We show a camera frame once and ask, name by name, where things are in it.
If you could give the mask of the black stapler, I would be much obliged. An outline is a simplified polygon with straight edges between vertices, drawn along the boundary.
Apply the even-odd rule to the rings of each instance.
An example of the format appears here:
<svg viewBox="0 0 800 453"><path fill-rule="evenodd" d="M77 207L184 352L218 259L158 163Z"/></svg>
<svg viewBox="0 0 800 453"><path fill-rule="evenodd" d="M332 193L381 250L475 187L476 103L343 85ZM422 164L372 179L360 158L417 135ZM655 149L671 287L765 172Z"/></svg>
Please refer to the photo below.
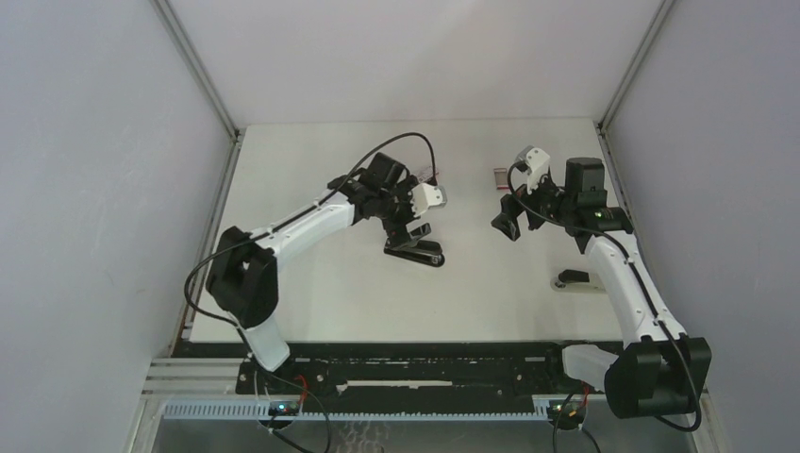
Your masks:
<svg viewBox="0 0 800 453"><path fill-rule="evenodd" d="M420 240L416 244L402 247L385 246L383 252L391 257L434 268L442 267L445 264L442 246L435 241Z"/></svg>

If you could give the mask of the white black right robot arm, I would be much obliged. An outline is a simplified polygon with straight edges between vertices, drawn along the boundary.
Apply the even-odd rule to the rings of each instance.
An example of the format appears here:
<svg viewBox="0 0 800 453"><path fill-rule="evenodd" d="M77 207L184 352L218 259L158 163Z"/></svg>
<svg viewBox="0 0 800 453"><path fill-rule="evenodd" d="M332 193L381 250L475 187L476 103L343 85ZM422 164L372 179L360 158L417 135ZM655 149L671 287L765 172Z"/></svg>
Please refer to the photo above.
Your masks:
<svg viewBox="0 0 800 453"><path fill-rule="evenodd" d="M620 419L652 417L679 431L698 430L710 346L691 337L659 295L629 217L608 205L603 161L568 159L562 185L554 182L547 160L518 158L508 171L524 174L526 182L502 197L492 227L513 241L521 234L521 214L531 230L562 228L602 283L622 333L618 354L589 343L564 347L545 366L546 383L568 393L583 382L605 394Z"/></svg>

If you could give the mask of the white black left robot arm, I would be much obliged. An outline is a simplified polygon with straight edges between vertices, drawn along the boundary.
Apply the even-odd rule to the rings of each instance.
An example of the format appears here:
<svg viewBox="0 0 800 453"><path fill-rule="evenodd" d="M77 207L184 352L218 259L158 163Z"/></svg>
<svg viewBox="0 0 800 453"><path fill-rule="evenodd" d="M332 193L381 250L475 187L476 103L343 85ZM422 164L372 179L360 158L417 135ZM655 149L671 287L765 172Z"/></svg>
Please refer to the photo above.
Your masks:
<svg viewBox="0 0 800 453"><path fill-rule="evenodd" d="M290 389L295 370L275 310L279 274L288 263L326 237L362 220L379 220L387 255L433 267L444 263L442 247L426 239L430 224L410 229L430 210L447 203L435 178L419 179L408 167L379 152L365 168L331 180L322 198L269 226L225 230L213 254L206 290L242 337L260 366L258 381L274 394Z"/></svg>

